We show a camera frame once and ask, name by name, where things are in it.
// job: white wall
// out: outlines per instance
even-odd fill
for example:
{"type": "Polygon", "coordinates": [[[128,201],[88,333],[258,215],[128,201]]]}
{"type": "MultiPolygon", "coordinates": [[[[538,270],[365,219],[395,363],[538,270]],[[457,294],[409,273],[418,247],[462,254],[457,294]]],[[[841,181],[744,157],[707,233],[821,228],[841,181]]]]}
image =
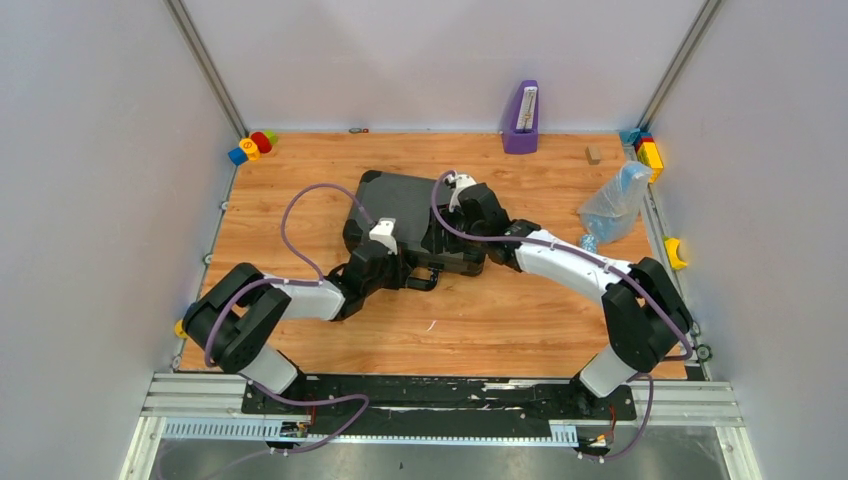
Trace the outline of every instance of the white wall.
{"type": "Polygon", "coordinates": [[[769,480],[844,478],[846,22],[725,1],[653,128],[690,307],[769,480]]]}
{"type": "Polygon", "coordinates": [[[703,0],[187,0],[244,121],[496,131],[521,80],[540,128],[635,125],[703,0]]]}
{"type": "Polygon", "coordinates": [[[236,140],[160,1],[0,6],[0,478],[115,478],[236,140]]]}

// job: toy block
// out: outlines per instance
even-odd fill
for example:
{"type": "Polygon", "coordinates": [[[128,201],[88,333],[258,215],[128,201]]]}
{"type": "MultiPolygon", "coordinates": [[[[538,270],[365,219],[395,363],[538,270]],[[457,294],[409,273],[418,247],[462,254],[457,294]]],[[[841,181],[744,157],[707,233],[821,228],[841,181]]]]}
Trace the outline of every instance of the toy block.
{"type": "Polygon", "coordinates": [[[240,147],[236,147],[230,150],[227,155],[230,157],[230,161],[232,161],[236,166],[239,166],[247,161],[247,154],[244,153],[244,150],[242,150],[240,147]]]}
{"type": "Polygon", "coordinates": [[[262,133],[264,133],[265,136],[268,137],[268,141],[271,142],[272,147],[277,144],[277,140],[279,140],[279,137],[277,137],[276,133],[272,132],[271,130],[265,130],[262,133]]]}
{"type": "Polygon", "coordinates": [[[589,145],[586,147],[586,160],[589,161],[589,165],[597,165],[601,163],[601,149],[595,145],[589,145]]]}
{"type": "Polygon", "coordinates": [[[663,243],[665,244],[665,251],[668,254],[668,262],[671,264],[672,270],[686,268],[688,264],[680,259],[680,253],[678,252],[680,249],[680,239],[665,237],[663,243]]]}
{"type": "Polygon", "coordinates": [[[644,142],[653,142],[653,141],[654,141],[654,137],[652,137],[651,134],[639,135],[639,138],[637,138],[636,141],[633,143],[633,149],[638,152],[639,148],[642,147],[642,144],[644,142]]]}
{"type": "Polygon", "coordinates": [[[247,154],[247,159],[251,162],[259,160],[259,157],[262,156],[262,154],[259,153],[259,147],[257,147],[256,143],[249,138],[242,138],[239,142],[239,147],[244,150],[244,153],[247,154]]]}
{"type": "Polygon", "coordinates": [[[176,324],[174,324],[174,334],[180,338],[188,338],[188,334],[183,330],[183,321],[178,320],[176,324]]]}
{"type": "Polygon", "coordinates": [[[657,150],[657,144],[654,142],[643,142],[642,146],[639,147],[639,150],[636,152],[636,156],[642,164],[647,165],[654,170],[654,174],[651,175],[651,179],[649,180],[650,183],[654,183],[657,178],[659,178],[663,170],[662,159],[660,159],[660,152],[657,150]]]}
{"type": "Polygon", "coordinates": [[[250,134],[250,139],[259,148],[259,153],[268,153],[271,151],[271,140],[262,132],[253,132],[250,134]]]}
{"type": "Polygon", "coordinates": [[[622,130],[618,132],[618,138],[621,139],[621,143],[624,145],[632,145],[633,142],[639,138],[639,134],[642,133],[638,128],[632,128],[630,130],[622,130]]]}

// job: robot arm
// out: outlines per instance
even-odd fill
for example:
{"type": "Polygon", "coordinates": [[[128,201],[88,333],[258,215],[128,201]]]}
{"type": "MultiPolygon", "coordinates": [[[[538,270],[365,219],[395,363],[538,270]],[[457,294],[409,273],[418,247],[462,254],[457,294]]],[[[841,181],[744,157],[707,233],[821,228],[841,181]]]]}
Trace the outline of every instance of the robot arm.
{"type": "Polygon", "coordinates": [[[603,308],[610,344],[577,375],[593,396],[606,397],[637,373],[650,372],[678,343],[657,312],[644,304],[644,299],[628,282],[611,273],[611,268],[643,287],[682,332],[691,328],[689,311],[656,260],[644,258],[631,264],[587,252],[563,242],[533,222],[510,220],[485,183],[476,183],[464,174],[448,177],[447,183],[453,188],[451,202],[439,211],[453,218],[461,230],[472,235],[536,240],[534,243],[487,242],[484,247],[492,261],[549,278],[603,308]],[[568,245],[571,250],[580,250],[582,257],[594,257],[599,262],[554,249],[554,244],[568,245]]]}
{"type": "Polygon", "coordinates": [[[289,281],[260,272],[249,263],[236,265],[183,319],[185,332],[204,346],[222,309],[248,284],[266,280],[236,304],[239,316],[228,312],[212,345],[212,360],[226,373],[240,373],[281,393],[302,372],[282,353],[266,344],[280,320],[317,318],[343,320],[362,309],[365,299],[380,288],[397,290],[412,272],[392,236],[394,220],[382,218],[369,240],[350,260],[335,268],[323,282],[289,281]]]}

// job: metal floor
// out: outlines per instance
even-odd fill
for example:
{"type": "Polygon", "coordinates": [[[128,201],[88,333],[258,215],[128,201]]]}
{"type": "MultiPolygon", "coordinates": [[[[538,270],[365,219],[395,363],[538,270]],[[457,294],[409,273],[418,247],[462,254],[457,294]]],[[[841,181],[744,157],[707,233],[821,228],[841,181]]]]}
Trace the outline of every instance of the metal floor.
{"type": "MultiPolygon", "coordinates": [[[[633,432],[632,427],[617,428],[617,448],[633,432]]],[[[185,440],[165,441],[160,448],[167,452],[161,460],[163,479],[196,480],[267,447],[260,442],[185,440]]],[[[715,429],[709,427],[649,427],[631,455],[604,465],[552,447],[330,444],[288,458],[255,458],[214,479],[727,479],[720,448],[715,429]]],[[[150,478],[158,480],[156,469],[150,478]]]]}

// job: yellow toy block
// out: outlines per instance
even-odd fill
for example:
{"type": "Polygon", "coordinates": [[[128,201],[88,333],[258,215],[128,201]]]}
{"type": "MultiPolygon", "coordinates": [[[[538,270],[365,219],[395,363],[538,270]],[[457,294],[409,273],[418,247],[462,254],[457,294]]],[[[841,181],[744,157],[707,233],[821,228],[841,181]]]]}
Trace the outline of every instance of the yellow toy block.
{"type": "Polygon", "coordinates": [[[188,338],[188,334],[183,330],[183,321],[180,320],[174,324],[174,333],[180,338],[188,338]]]}
{"type": "Polygon", "coordinates": [[[660,151],[657,150],[657,144],[654,142],[642,142],[639,151],[636,152],[639,161],[651,167],[654,174],[651,175],[651,183],[654,183],[662,173],[662,159],[660,159],[660,151]]]}
{"type": "Polygon", "coordinates": [[[247,154],[247,159],[251,162],[259,160],[259,157],[262,156],[262,154],[259,153],[259,147],[256,146],[256,142],[249,138],[242,138],[239,142],[239,148],[244,150],[244,153],[247,154]]]}
{"type": "Polygon", "coordinates": [[[668,253],[668,262],[671,263],[672,270],[680,270],[686,268],[686,262],[680,259],[680,254],[677,250],[680,248],[680,239],[665,237],[665,251],[668,253]]]}

